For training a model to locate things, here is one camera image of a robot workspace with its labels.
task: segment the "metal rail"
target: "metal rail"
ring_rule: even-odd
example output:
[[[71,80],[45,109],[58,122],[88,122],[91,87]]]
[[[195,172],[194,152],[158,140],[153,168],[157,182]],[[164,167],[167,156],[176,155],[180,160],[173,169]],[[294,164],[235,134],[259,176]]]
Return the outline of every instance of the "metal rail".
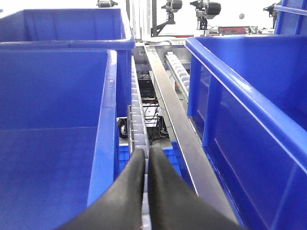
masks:
[[[238,223],[177,94],[172,90],[168,75],[154,46],[145,46],[145,52],[151,66],[153,86],[159,104],[165,109],[169,118],[196,193],[219,212]]]

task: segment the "blue plastic bin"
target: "blue plastic bin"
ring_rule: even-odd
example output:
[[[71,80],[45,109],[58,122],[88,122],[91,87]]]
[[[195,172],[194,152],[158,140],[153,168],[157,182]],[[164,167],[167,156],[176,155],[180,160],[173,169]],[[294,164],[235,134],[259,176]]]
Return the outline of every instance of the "blue plastic bin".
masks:
[[[103,48],[118,53],[117,113],[131,104],[131,53],[127,14],[119,8],[23,10],[0,15],[0,49]]]
[[[54,229],[113,183],[115,51],[0,50],[0,229]]]
[[[249,230],[307,227],[307,37],[189,38],[188,114]]]
[[[181,175],[173,147],[165,147],[163,148],[163,151],[167,156],[168,160],[174,166],[177,173]],[[130,151],[128,144],[119,145],[119,172],[123,171],[129,159],[130,159]]]
[[[283,0],[281,6],[275,6],[278,11],[276,34],[307,35],[307,1]]]

